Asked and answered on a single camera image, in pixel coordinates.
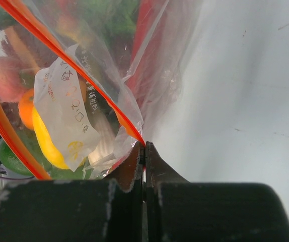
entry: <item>orange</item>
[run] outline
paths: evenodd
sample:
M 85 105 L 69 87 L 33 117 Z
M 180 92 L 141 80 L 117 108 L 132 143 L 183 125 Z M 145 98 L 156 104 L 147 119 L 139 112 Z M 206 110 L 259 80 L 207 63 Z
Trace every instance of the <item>orange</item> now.
M 32 110 L 34 107 L 34 88 L 29 89 L 24 93 L 18 103 L 19 116 L 26 126 L 30 130 L 34 130 Z

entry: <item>pink fruit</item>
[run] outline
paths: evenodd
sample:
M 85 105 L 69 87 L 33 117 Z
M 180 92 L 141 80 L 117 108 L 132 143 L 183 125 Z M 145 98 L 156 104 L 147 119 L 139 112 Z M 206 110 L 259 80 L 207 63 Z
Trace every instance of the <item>pink fruit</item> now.
M 0 57 L 0 102 L 18 102 L 27 91 L 21 85 L 21 63 L 16 58 Z

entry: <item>white label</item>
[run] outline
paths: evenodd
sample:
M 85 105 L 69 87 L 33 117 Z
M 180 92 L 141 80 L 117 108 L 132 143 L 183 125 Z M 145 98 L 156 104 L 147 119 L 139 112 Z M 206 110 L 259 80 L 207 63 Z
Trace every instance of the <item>white label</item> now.
M 75 171 L 100 141 L 85 110 L 74 68 L 58 58 L 35 76 L 34 105 L 54 146 Z

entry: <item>plastic bag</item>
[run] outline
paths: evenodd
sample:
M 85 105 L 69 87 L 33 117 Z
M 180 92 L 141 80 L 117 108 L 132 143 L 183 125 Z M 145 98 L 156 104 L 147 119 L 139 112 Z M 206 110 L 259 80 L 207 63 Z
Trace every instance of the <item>plastic bag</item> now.
M 144 144 L 142 117 L 175 94 L 195 4 L 0 1 L 0 102 L 18 103 L 4 110 L 14 130 L 0 111 L 0 134 L 36 177 L 101 177 Z M 42 154 L 27 152 L 31 136 Z

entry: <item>fish icon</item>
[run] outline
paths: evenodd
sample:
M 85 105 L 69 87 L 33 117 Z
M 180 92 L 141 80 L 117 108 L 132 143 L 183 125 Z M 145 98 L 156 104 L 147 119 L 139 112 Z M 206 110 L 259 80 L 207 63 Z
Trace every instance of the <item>fish icon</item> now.
M 68 72 L 64 72 L 63 75 L 62 75 L 62 80 L 63 81 L 68 81 L 69 80 L 69 77 L 73 75 L 72 72 L 68 71 Z

